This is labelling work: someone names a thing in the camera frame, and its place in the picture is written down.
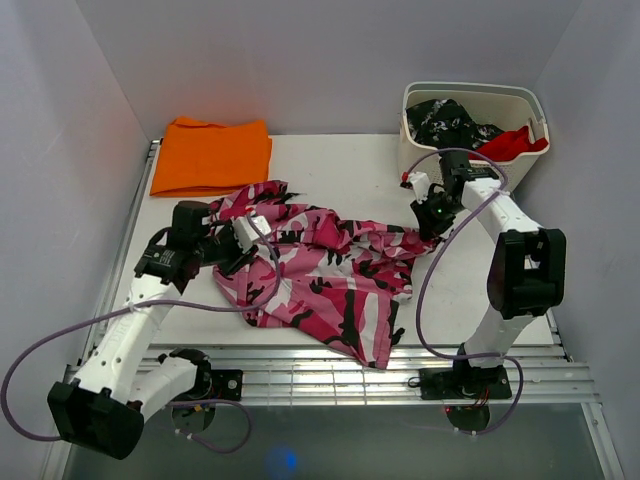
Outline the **pink camouflage trousers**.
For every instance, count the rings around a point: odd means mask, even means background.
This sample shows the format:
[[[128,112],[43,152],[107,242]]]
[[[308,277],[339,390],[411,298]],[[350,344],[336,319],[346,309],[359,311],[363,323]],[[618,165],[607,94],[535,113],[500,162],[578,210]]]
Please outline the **pink camouflage trousers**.
[[[253,212],[273,230],[268,246],[232,275],[213,270],[221,294],[257,328],[295,328],[365,367],[384,370],[404,331],[417,258],[438,238],[371,220],[342,219],[300,203],[283,181],[246,186],[210,205],[214,219]]]

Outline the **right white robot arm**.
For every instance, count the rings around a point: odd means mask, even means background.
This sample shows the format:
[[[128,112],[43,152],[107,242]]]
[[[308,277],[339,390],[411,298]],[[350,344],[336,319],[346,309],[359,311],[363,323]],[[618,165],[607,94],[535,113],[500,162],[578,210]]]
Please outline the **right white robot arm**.
[[[435,151],[442,180],[432,181],[411,165],[402,176],[415,199],[411,209],[422,240],[449,246],[472,220],[495,245],[486,281],[489,306],[471,337],[449,356],[449,368],[420,371],[424,400],[508,399],[504,368],[525,327],[564,298],[567,241],[528,217],[507,192],[506,172],[493,160],[474,166],[475,152],[456,147]]]

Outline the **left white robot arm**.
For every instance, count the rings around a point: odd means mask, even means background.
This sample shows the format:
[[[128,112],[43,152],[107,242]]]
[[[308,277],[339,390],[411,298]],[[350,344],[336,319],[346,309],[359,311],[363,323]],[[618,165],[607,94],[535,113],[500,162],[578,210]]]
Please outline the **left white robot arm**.
[[[137,375],[145,353],[171,308],[204,267],[237,272],[271,232],[256,214],[216,221],[210,206],[181,201],[169,226],[149,240],[134,268],[124,310],[110,323],[90,358],[68,383],[57,382],[47,403],[60,437],[72,444],[122,460],[138,444],[145,423],[165,406],[202,410],[203,424],[215,416],[215,403],[230,403],[225,379],[199,350],[177,348],[158,366]]]

